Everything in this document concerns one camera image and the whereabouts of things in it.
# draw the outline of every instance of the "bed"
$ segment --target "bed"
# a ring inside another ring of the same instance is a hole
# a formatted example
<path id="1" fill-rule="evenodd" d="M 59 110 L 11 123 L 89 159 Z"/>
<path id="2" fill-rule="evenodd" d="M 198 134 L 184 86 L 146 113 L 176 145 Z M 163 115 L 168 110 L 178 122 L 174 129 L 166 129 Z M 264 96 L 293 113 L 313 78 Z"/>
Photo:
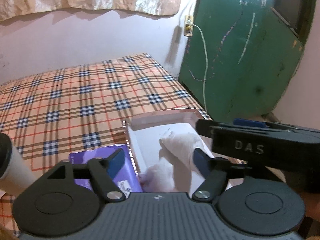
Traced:
<path id="1" fill-rule="evenodd" d="M 172 108 L 209 116 L 146 53 L 13 80 L 0 86 L 0 132 L 40 177 L 69 153 L 125 143 L 122 120 Z M 19 233 L 14 197 L 4 195 L 0 223 Z"/>

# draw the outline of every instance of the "white cup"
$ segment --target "white cup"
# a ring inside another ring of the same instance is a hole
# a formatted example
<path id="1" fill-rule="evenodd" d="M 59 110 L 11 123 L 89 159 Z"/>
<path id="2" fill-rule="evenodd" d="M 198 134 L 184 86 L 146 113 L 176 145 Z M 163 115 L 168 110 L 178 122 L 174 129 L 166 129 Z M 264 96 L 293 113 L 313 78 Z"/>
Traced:
<path id="1" fill-rule="evenodd" d="M 9 136 L 0 133 L 0 189 L 17 197 L 35 181 Z"/>

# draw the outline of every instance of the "white cloth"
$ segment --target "white cloth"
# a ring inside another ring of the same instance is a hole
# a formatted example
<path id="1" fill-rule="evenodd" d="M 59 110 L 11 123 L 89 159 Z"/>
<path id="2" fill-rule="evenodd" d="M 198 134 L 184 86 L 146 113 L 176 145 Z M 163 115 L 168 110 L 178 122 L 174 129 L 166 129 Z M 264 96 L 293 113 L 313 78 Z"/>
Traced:
<path id="1" fill-rule="evenodd" d="M 200 148 L 205 152 L 202 140 L 194 133 L 176 133 L 170 129 L 162 135 L 160 141 L 176 156 L 189 170 L 199 173 L 193 164 L 193 152 Z"/>
<path id="2" fill-rule="evenodd" d="M 176 192 L 173 180 L 173 166 L 165 158 L 140 173 L 139 179 L 144 192 Z"/>

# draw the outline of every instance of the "purple bag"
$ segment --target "purple bag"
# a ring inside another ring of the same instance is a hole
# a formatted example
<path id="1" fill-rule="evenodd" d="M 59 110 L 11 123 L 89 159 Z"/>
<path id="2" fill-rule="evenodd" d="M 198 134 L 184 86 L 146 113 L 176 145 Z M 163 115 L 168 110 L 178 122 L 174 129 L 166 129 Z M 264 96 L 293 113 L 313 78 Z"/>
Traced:
<path id="1" fill-rule="evenodd" d="M 121 189 L 127 198 L 130 192 L 142 192 L 142 189 L 134 172 L 129 151 L 125 144 L 120 146 L 106 146 L 91 151 L 70 153 L 69 160 L 72 164 L 87 163 L 88 160 L 92 158 L 107 158 L 119 148 L 124 150 L 124 166 L 113 179 L 113 182 Z M 92 190 L 89 179 L 75 179 L 75 183 Z"/>

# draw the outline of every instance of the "wall socket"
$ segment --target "wall socket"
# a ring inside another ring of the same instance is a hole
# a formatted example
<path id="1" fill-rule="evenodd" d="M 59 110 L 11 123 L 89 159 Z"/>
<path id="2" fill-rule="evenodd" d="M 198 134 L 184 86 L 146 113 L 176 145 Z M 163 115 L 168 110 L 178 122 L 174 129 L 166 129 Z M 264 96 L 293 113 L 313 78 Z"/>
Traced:
<path id="1" fill-rule="evenodd" d="M 193 16 L 186 15 L 184 17 L 184 36 L 192 37 L 193 36 Z"/>

